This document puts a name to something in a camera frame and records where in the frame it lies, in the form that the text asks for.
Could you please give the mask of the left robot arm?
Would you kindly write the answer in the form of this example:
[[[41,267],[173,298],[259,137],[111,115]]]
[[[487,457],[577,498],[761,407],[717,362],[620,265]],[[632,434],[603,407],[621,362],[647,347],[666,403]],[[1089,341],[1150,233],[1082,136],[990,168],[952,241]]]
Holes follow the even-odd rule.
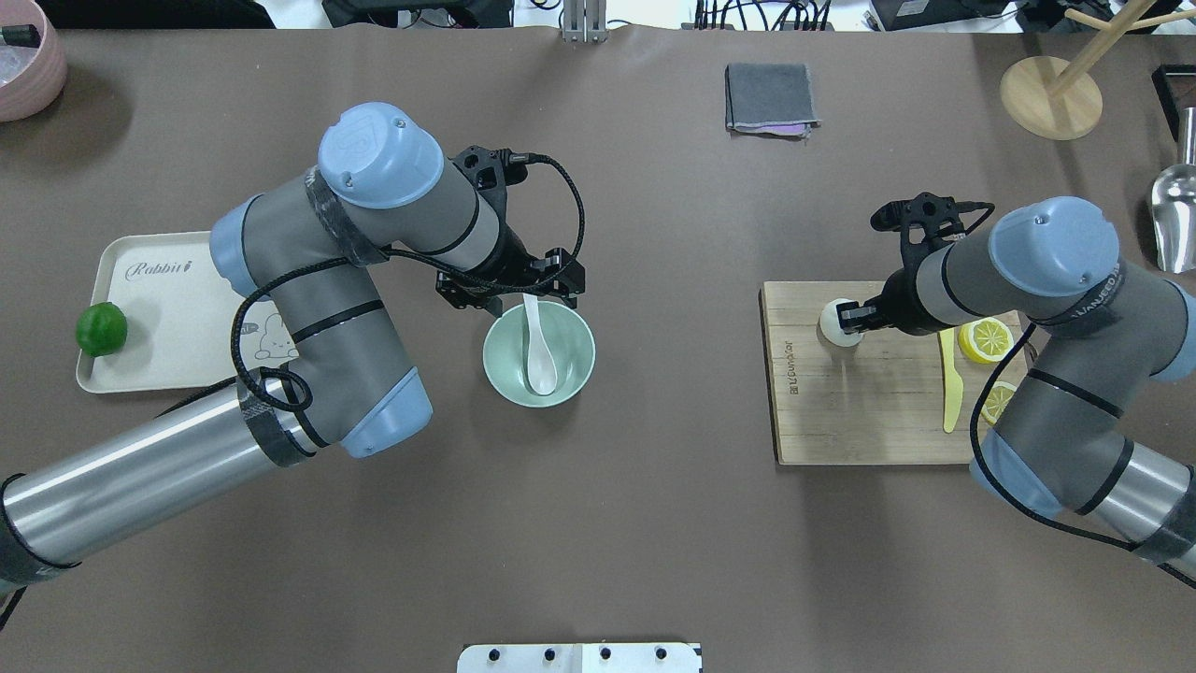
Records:
[[[512,184],[547,154],[478,146],[448,157],[393,104],[324,131],[316,163],[213,226],[215,271],[242,296],[234,375],[132,432],[4,481],[4,596],[91,553],[337,443],[368,457],[431,421],[431,396],[372,265],[434,268],[456,308],[499,314],[505,294],[585,290],[580,247],[529,253],[505,218]]]

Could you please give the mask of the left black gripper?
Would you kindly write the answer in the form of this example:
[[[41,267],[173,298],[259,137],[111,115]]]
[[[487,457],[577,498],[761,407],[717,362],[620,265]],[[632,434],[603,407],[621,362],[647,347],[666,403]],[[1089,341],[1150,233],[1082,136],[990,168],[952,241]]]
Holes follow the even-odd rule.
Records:
[[[504,294],[555,295],[569,308],[586,290],[585,267],[565,247],[533,257],[514,234],[499,237],[498,246],[478,268],[465,274],[437,273],[437,293],[454,308],[504,311]]]

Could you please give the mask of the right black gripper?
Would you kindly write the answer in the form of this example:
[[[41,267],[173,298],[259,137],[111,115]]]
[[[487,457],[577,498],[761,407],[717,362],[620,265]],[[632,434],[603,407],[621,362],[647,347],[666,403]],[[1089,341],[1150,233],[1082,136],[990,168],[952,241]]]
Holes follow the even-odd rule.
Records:
[[[910,336],[926,336],[926,310],[916,281],[905,269],[891,274],[875,302],[836,301],[836,320],[843,334],[893,328]]]

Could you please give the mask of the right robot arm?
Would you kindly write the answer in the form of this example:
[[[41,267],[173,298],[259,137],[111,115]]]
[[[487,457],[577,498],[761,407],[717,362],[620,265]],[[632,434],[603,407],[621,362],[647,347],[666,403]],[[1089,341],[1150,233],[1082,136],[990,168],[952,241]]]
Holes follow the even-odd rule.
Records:
[[[1192,374],[1192,295],[1128,263],[1098,206],[1049,197],[991,222],[991,203],[930,192],[869,220],[901,235],[902,265],[866,302],[834,304],[841,334],[941,334],[1021,312],[1046,334],[986,434],[975,481],[1035,524],[1135,555],[1192,585],[1192,465],[1118,432],[1145,384]]]

